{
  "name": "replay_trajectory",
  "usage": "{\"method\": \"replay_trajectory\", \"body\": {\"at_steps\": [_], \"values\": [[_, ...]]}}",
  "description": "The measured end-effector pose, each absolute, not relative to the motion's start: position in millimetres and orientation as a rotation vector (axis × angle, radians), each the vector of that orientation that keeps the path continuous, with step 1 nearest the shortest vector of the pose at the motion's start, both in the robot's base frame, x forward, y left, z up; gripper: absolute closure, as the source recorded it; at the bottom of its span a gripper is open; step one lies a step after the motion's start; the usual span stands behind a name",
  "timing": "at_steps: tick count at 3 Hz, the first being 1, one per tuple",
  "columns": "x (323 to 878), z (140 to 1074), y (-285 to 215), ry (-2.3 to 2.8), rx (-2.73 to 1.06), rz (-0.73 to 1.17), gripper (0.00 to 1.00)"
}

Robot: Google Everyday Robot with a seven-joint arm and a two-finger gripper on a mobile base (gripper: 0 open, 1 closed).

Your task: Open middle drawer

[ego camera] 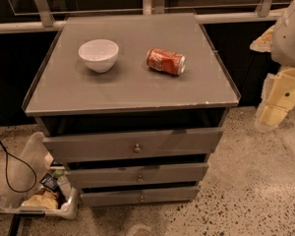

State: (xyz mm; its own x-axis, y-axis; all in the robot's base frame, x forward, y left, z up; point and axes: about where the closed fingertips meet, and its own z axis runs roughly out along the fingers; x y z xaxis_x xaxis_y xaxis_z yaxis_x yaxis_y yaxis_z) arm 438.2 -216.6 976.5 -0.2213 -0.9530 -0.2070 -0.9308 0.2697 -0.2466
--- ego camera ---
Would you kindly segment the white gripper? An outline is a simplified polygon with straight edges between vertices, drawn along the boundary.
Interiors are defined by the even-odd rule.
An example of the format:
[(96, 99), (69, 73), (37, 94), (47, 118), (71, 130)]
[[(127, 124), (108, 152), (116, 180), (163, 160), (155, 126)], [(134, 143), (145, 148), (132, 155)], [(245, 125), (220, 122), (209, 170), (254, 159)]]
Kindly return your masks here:
[[(250, 49), (257, 52), (270, 52), (272, 47), (273, 26), (255, 39)], [(295, 106), (295, 68), (282, 66), (279, 72), (268, 74), (265, 78), (262, 103), (258, 106), (255, 128), (259, 132), (269, 132), (287, 116), (284, 109)]]

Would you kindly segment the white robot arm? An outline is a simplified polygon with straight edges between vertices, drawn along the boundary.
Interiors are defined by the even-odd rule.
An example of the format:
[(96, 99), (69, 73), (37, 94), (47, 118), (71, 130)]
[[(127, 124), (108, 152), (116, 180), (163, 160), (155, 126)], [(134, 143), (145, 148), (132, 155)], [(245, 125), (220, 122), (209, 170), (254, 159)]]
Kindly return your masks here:
[(268, 132), (277, 128), (295, 107), (295, 0), (272, 27), (251, 43), (250, 49), (269, 52), (280, 65), (275, 75), (266, 75), (256, 114), (256, 129)]

